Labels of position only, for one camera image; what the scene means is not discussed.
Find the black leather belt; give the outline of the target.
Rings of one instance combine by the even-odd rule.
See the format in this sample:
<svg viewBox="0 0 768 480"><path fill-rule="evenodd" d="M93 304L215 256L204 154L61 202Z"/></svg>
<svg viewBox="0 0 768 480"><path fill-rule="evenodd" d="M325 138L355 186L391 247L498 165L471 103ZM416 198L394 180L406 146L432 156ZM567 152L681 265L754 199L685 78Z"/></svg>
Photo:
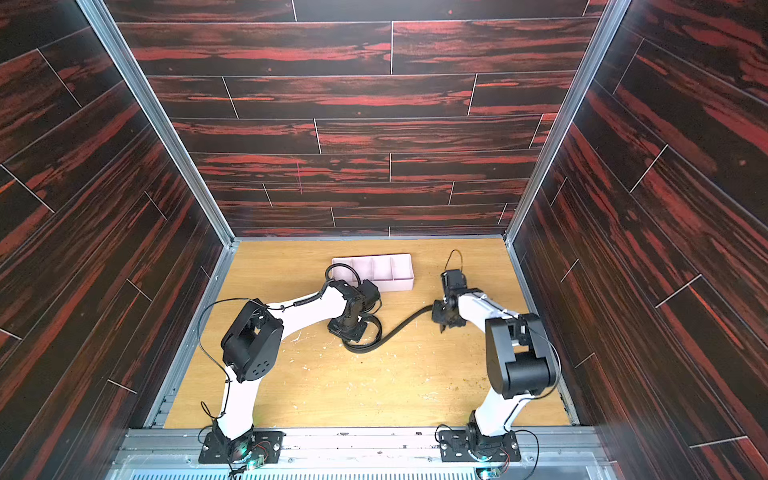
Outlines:
<svg viewBox="0 0 768 480"><path fill-rule="evenodd" d="M386 335L382 334L382 324L381 321L378 319L376 315L373 313L366 312L362 320L366 324L373 324L377 327L377 333L374 338L374 340L367 344L351 344L347 340L342 340L342 344L344 348L352 353L355 354L366 354L370 353L381 346L383 346L385 343L387 343L389 340L391 340L395 335L400 333L404 328L406 328L409 324L411 324L414 320L419 318L420 316L431 313L433 307L432 306L425 306L408 316L405 320L403 320L400 324L398 324L396 327L394 327L389 333Z"/></svg>

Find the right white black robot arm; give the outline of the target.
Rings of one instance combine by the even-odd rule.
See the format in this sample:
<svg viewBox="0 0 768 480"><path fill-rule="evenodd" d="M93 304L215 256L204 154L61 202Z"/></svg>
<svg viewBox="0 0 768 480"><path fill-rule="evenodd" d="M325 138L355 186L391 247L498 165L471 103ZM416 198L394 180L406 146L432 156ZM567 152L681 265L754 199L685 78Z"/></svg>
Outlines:
<svg viewBox="0 0 768 480"><path fill-rule="evenodd" d="M431 314L443 329L472 324L485 335L491 389L471 415L481 435L506 433L529 402L556 385L559 355L538 315L510 311L478 289L435 301Z"/></svg>

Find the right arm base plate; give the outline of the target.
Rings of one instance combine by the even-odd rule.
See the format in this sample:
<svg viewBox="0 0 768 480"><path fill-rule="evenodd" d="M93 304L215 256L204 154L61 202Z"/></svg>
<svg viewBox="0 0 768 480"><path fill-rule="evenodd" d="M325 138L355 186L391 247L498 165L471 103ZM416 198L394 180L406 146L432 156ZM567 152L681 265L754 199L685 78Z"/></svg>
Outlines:
<svg viewBox="0 0 768 480"><path fill-rule="evenodd" d="M485 436L470 428L441 428L435 432L443 462L519 462L519 443L513 432Z"/></svg>

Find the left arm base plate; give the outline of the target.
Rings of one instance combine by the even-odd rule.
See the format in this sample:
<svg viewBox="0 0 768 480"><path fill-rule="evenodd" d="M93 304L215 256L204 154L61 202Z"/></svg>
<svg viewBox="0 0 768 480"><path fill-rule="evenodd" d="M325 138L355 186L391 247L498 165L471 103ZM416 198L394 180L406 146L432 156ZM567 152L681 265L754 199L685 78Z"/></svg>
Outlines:
<svg viewBox="0 0 768 480"><path fill-rule="evenodd" d="M228 439L219 430L208 432L198 462L231 466L250 465L260 468L279 461L285 433L274 430L250 430L240 437Z"/></svg>

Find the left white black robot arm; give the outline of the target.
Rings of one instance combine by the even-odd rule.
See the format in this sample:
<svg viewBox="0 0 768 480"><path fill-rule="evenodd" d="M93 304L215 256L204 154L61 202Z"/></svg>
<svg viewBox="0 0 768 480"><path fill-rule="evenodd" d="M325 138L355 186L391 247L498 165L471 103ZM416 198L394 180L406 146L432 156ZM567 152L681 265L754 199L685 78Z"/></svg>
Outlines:
<svg viewBox="0 0 768 480"><path fill-rule="evenodd" d="M261 379L276 365L284 337L326 321L331 334L357 342L366 329L364 315L379 299L378 288L369 280L358 286L331 280L320 291L287 302L248 302L221 341L230 380L218 421L224 437L233 440L252 428Z"/></svg>

